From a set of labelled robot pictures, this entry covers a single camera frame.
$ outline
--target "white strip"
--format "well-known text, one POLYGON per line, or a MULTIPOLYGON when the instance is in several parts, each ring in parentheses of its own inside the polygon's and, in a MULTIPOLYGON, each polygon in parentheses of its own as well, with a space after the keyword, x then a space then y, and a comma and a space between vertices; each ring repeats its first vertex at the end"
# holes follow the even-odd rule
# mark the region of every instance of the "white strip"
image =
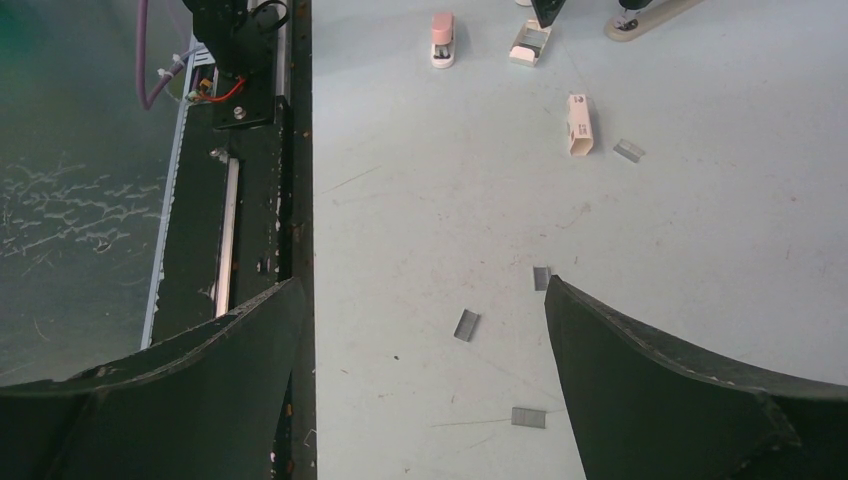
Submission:
POLYGON ((230 310, 230 274, 233 271, 233 233, 236 226, 236 194, 238 193, 239 164, 235 158, 228 160, 227 197, 224 200, 224 226, 221 236, 221 261, 218 263, 218 281, 215 292, 215 316, 230 310))
MULTIPOLYGON (((191 49, 198 45, 197 39, 192 37, 191 49)), ((171 204, 174 202, 174 184, 177 179, 177 168, 179 166, 180 149, 182 148, 183 132, 185 131, 185 120, 188 116, 188 103, 185 97, 191 89, 191 72, 194 70, 194 62, 197 55, 192 55, 186 69, 185 84, 183 85, 183 98, 177 110, 177 125, 174 129, 174 143, 171 146, 171 163, 168 165, 168 178, 165 181, 165 191, 162 197, 162 213, 159 219, 159 237, 156 239, 156 252, 153 256, 153 273, 150 276, 150 290, 147 296, 147 311, 144 314, 144 329, 141 333, 141 350, 150 346, 153 334, 153 316, 156 313, 156 300, 159 298, 159 283, 165 278, 162 269, 162 258, 165 253, 165 239, 168 236, 168 221, 171 216, 171 204)))

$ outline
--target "small cardboard box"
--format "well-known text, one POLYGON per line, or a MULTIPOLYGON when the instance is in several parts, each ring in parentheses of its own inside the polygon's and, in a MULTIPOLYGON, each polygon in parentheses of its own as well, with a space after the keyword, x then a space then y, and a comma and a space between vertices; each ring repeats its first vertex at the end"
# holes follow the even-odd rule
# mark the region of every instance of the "small cardboard box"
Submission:
POLYGON ((586 95, 568 97, 568 152, 582 157, 595 145, 592 121, 589 118, 589 98, 586 95))

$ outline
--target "floor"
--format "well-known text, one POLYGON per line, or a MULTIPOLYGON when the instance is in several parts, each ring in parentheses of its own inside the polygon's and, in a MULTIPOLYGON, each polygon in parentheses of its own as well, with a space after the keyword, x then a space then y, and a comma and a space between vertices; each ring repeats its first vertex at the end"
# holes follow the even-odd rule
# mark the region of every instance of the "floor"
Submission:
MULTIPOLYGON (((184 48, 166 7, 151 2, 149 88, 184 48)), ((0 385, 141 343, 177 102, 139 106, 135 19, 135 2, 0 1, 0 385)))
POLYGON ((532 13, 501 3, 315 5, 319 478, 583 478, 533 266, 848 384, 848 5, 709 0, 617 44, 615 2, 569 0, 528 68, 507 54, 532 13), (447 70, 428 60, 440 10, 447 70), (591 99, 588 157, 566 150, 569 93, 591 99), (513 406, 547 428, 511 426, 513 406))

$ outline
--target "open box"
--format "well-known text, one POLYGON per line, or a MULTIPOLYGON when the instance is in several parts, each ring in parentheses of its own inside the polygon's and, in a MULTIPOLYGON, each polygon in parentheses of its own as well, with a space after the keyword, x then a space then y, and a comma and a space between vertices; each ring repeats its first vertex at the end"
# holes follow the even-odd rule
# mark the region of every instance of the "open box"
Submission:
POLYGON ((515 37, 512 49, 509 51, 509 59, 521 65, 535 67, 550 36, 551 27, 540 27, 535 18, 527 20, 518 32, 518 36, 515 37))

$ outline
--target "white tabletop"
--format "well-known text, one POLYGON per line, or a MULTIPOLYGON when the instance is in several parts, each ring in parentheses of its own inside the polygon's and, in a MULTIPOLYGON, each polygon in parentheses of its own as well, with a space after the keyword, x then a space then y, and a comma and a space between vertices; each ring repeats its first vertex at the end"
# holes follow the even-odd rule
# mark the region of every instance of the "white tabletop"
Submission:
POLYGON ((532 11, 495 3, 314 5, 319 478, 583 478, 533 266, 718 353, 848 382, 846 5, 713 0, 617 44, 614 1, 569 0, 528 68, 508 50, 532 11), (436 70, 443 10, 457 60, 436 70), (584 158, 572 92, 595 114, 584 158), (513 406, 547 428, 511 426, 513 406))

